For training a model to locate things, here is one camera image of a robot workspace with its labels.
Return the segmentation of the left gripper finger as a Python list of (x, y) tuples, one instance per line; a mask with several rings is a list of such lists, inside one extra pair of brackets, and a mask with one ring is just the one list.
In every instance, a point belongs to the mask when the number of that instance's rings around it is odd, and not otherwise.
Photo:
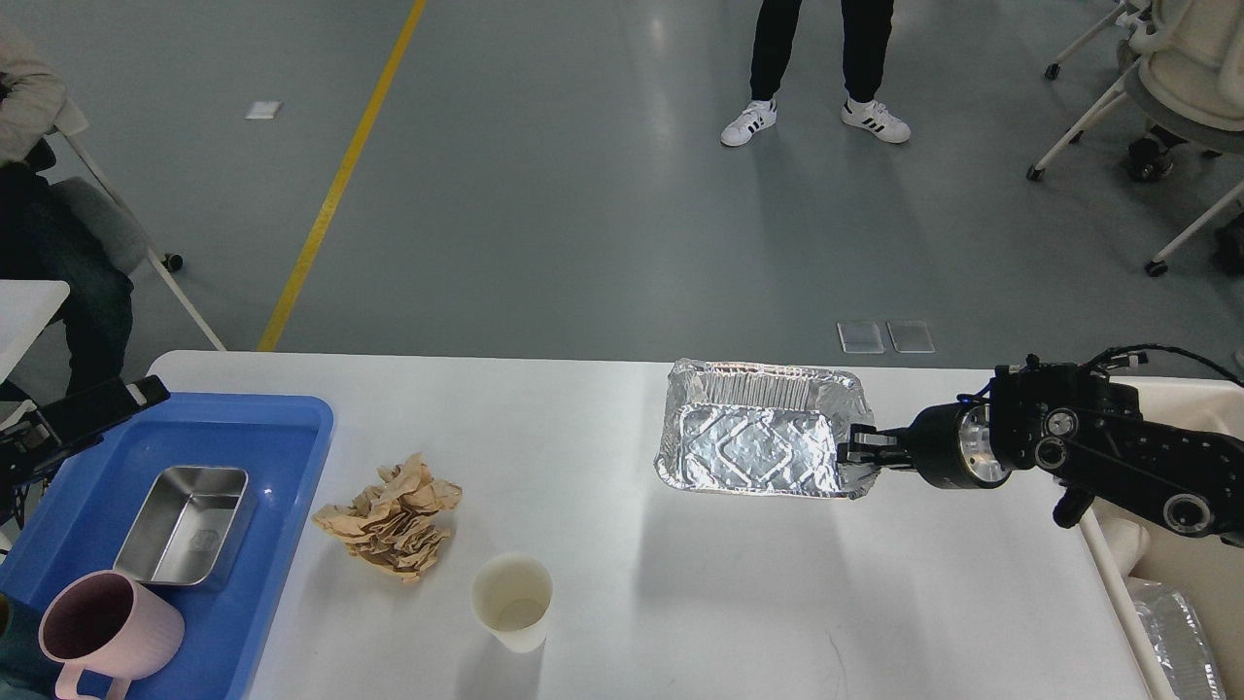
[(102, 441), (103, 435), (156, 404), (170, 393), (158, 375), (124, 384), (119, 378), (76, 395), (32, 407), (5, 426), (1, 434), (1, 477), (4, 484), (25, 484), (52, 472)]

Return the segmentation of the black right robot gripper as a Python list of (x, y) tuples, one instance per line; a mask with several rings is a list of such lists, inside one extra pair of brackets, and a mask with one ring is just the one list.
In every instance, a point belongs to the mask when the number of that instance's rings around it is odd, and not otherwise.
[(852, 424), (837, 465), (843, 471), (918, 472), (926, 482), (942, 489), (999, 487), (1013, 467), (991, 451), (990, 433), (986, 404), (938, 404), (921, 412), (911, 426), (881, 430)]

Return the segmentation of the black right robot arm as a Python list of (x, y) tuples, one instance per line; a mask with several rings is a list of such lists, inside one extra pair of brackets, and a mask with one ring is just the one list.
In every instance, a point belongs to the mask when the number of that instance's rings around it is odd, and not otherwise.
[(1125, 344), (1079, 364), (1028, 356), (996, 367), (982, 390), (927, 407), (908, 426), (848, 426), (837, 464), (916, 472), (940, 489), (994, 489), (1039, 470), (1064, 487), (1052, 512), (1062, 528), (1103, 500), (1173, 535), (1240, 546), (1242, 439), (1149, 421), (1137, 387), (1113, 380), (1151, 351)]

